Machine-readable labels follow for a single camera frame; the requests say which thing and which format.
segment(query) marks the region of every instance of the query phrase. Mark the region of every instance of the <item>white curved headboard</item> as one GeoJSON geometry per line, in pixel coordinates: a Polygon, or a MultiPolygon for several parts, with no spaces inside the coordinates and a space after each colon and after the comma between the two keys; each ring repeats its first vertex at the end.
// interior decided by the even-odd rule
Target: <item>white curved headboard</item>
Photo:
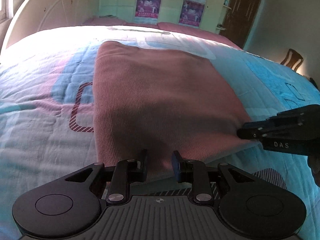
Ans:
{"type": "Polygon", "coordinates": [[[10,23],[1,52],[33,33],[82,25],[91,16],[89,0],[25,0],[10,23]]]}

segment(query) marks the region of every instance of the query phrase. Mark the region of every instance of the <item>bedspread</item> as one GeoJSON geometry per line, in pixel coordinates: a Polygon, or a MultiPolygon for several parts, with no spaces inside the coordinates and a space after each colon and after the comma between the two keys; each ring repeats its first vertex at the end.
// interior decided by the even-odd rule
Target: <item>bedspread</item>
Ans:
{"type": "MultiPolygon", "coordinates": [[[[209,59],[253,121],[320,103],[319,91],[291,69],[214,41],[130,26],[35,33],[0,57],[0,239],[20,237],[11,213],[18,196],[97,160],[93,66],[98,48],[108,40],[146,49],[178,49],[209,59]]],[[[299,236],[320,239],[319,187],[306,157],[264,151],[259,144],[210,165],[217,162],[250,173],[277,171],[307,207],[299,236]]],[[[133,190],[161,191],[172,187],[171,182],[166,179],[133,190]]]]}

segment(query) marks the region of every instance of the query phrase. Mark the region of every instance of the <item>wall shelf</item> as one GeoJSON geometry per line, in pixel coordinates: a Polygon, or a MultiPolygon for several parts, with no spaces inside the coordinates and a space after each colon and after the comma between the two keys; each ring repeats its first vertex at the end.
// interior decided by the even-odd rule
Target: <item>wall shelf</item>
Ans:
{"type": "Polygon", "coordinates": [[[218,27],[218,26],[217,26],[217,29],[218,29],[218,30],[221,30],[221,31],[225,31],[225,30],[226,30],[226,28],[218,27]]]}
{"type": "Polygon", "coordinates": [[[229,10],[232,10],[231,7],[229,7],[229,6],[225,5],[225,4],[223,5],[223,7],[228,8],[229,10]]]}

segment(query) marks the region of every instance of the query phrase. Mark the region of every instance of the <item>pink poster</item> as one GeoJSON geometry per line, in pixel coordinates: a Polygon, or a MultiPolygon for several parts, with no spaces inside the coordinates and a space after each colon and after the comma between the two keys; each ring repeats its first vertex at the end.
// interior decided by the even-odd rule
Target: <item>pink poster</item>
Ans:
{"type": "Polygon", "coordinates": [[[183,0],[179,23],[199,27],[204,11],[204,4],[183,0]]]}
{"type": "Polygon", "coordinates": [[[136,17],[158,18],[161,0],[137,0],[136,17]]]}

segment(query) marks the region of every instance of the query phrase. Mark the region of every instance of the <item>wooden door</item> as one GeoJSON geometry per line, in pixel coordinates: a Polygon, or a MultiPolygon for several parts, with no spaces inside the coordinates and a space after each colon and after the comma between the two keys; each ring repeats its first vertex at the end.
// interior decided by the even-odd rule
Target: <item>wooden door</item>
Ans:
{"type": "Polygon", "coordinates": [[[225,36],[240,48],[244,47],[261,0],[230,0],[226,17],[223,21],[225,36]]]}

